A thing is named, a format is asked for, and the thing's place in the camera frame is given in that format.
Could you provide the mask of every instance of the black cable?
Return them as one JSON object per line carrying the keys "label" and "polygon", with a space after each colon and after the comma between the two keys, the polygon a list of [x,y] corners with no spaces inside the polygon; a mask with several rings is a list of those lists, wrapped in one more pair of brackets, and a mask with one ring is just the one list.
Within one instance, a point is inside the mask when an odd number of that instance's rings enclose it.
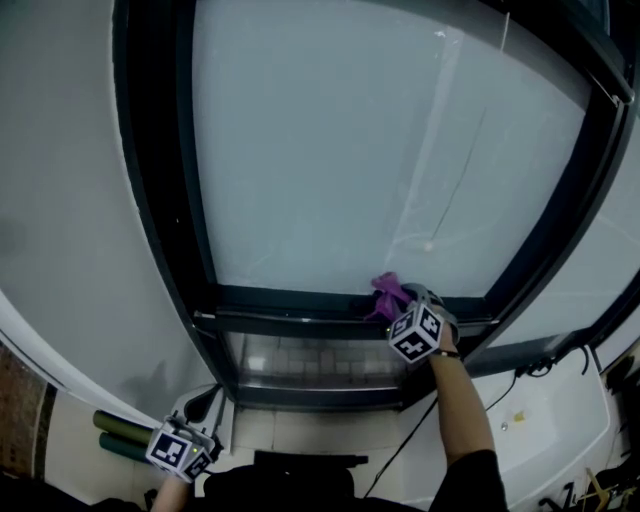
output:
{"label": "black cable", "polygon": [[413,428],[413,430],[411,431],[411,433],[407,436],[407,438],[402,441],[402,444],[398,447],[398,449],[396,450],[396,453],[394,453],[391,458],[385,462],[384,466],[382,466],[382,469],[380,471],[378,471],[378,474],[376,475],[376,477],[373,479],[373,483],[371,484],[371,487],[369,487],[369,490],[365,493],[364,497],[366,498],[367,496],[369,496],[369,493],[371,491],[373,491],[373,488],[376,486],[376,484],[378,483],[378,480],[380,480],[380,477],[384,474],[384,472],[387,470],[387,468],[391,465],[391,463],[393,462],[393,460],[398,456],[398,454],[402,451],[402,449],[407,445],[407,443],[409,441],[411,441],[411,438],[413,437],[413,434],[416,433],[416,431],[420,428],[420,425],[422,425],[422,422],[427,418],[427,416],[429,416],[429,413],[433,410],[433,408],[435,407],[435,405],[438,403],[438,397],[436,397],[436,399],[433,401],[433,403],[429,406],[429,408],[426,410],[426,412],[422,415],[422,418],[420,418],[420,421],[418,421],[418,424]]}
{"label": "black cable", "polygon": [[487,408],[485,409],[485,411],[486,411],[486,412],[489,412],[489,409],[491,409],[493,406],[498,405],[498,403],[499,403],[499,402],[500,402],[500,401],[501,401],[505,396],[507,396],[507,395],[509,394],[509,391],[511,391],[511,390],[513,389],[513,386],[515,386],[515,385],[516,385],[516,380],[518,380],[518,375],[517,375],[517,373],[516,373],[516,372],[513,372],[513,381],[511,382],[511,386],[509,386],[509,389],[507,389],[507,390],[504,392],[504,394],[503,394],[500,398],[498,398],[498,399],[497,399],[495,402],[493,402],[489,407],[487,407]]}
{"label": "black cable", "polygon": [[[509,389],[507,389],[504,394],[498,398],[495,402],[493,402],[489,407],[487,407],[485,409],[485,411],[489,411],[489,409],[491,409],[492,407],[494,407],[495,405],[498,404],[498,402],[500,402],[505,396],[507,396],[509,394],[509,392],[513,389],[513,386],[516,385],[516,380],[518,380],[518,377],[520,377],[520,375],[522,375],[521,373],[515,371],[513,373],[513,381],[511,382],[511,385],[509,386]],[[411,438],[413,437],[413,435],[416,433],[416,431],[420,428],[420,425],[422,425],[422,423],[424,422],[425,419],[427,419],[427,416],[429,416],[429,413],[433,410],[433,408],[435,407],[435,405],[438,403],[438,398],[436,397],[436,399],[433,401],[433,403],[429,406],[429,408],[426,410],[426,412],[422,415],[422,418],[420,418],[420,421],[418,421],[418,424],[413,428],[413,430],[411,431],[411,433],[406,437],[406,439],[404,441],[402,441],[402,444],[398,447],[398,449],[396,450],[396,452],[391,456],[391,458],[385,462],[384,466],[382,466],[382,469],[380,471],[378,471],[378,474],[376,475],[376,477],[373,479],[373,483],[371,484],[371,487],[369,487],[369,490],[365,493],[364,497],[368,497],[369,493],[371,491],[373,491],[373,488],[376,486],[376,484],[378,483],[378,480],[380,480],[380,478],[382,477],[382,475],[384,474],[384,472],[387,470],[387,468],[391,465],[391,463],[394,461],[394,459],[398,456],[398,454],[402,451],[402,449],[407,445],[407,443],[409,441],[411,441]]]}

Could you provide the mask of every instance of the glass pane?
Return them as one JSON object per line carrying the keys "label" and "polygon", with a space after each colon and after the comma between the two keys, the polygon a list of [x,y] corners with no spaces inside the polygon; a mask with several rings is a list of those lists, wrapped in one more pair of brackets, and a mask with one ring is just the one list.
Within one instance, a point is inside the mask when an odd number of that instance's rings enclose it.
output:
{"label": "glass pane", "polygon": [[302,340],[227,333],[240,384],[294,389],[395,388],[407,365],[386,340]]}
{"label": "glass pane", "polygon": [[640,270],[638,162],[636,117],[611,190],[589,229],[542,293],[492,347],[590,327],[624,292]]}
{"label": "glass pane", "polygon": [[218,281],[484,296],[544,210],[590,87],[480,2],[199,1],[193,100]]}

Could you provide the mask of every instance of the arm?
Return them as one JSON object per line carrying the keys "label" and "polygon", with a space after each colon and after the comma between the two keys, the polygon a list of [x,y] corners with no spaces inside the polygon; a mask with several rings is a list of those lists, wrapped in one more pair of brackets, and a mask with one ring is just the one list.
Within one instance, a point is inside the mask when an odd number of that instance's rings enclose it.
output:
{"label": "arm", "polygon": [[[445,324],[440,348],[457,352]],[[464,365],[458,359],[429,356],[438,388],[440,435],[447,465],[480,450],[495,451],[487,413]]]}
{"label": "arm", "polygon": [[168,476],[153,502],[151,512],[179,512],[189,501],[190,485],[175,476]]}

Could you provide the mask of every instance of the window frame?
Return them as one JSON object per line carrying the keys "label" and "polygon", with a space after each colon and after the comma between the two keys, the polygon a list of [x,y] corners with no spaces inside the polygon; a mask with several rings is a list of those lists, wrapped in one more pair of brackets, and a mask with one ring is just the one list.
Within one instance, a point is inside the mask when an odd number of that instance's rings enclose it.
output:
{"label": "window frame", "polygon": [[[444,298],[460,322],[459,349],[470,363],[531,304],[590,226],[629,141],[638,85],[636,62],[625,62],[577,0],[544,5],[536,0],[471,1],[509,12],[573,65],[592,84],[592,94],[569,162],[510,264],[484,298]],[[386,326],[363,320],[373,310],[372,297],[217,283],[193,123],[195,4],[116,0],[113,24],[116,106],[129,179],[151,250],[185,327],[216,380],[239,405],[331,410],[411,405],[433,389],[428,365],[397,389],[285,392],[240,386],[225,332],[366,340],[386,337]]]}

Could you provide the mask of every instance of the black shirt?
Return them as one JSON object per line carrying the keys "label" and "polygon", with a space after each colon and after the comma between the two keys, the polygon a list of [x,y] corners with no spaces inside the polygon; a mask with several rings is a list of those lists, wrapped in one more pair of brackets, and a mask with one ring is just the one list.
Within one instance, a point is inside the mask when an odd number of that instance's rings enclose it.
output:
{"label": "black shirt", "polygon": [[[257,466],[212,475],[204,484],[203,510],[329,510],[401,512],[412,507],[377,498],[353,497],[348,473],[298,473]],[[483,450],[456,461],[429,509],[507,511],[495,452]]]}

